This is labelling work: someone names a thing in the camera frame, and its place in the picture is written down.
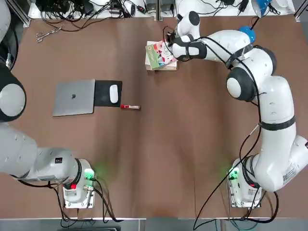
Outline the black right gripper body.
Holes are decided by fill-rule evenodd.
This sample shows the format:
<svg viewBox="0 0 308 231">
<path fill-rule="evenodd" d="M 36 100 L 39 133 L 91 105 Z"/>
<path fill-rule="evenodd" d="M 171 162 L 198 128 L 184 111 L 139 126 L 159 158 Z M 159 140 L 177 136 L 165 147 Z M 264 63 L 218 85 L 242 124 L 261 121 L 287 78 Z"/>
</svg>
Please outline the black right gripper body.
<svg viewBox="0 0 308 231">
<path fill-rule="evenodd" d="M 166 33 L 166 42 L 168 47 L 172 47 L 174 44 L 178 44 L 177 31 L 173 30 L 172 32 Z"/>
</svg>

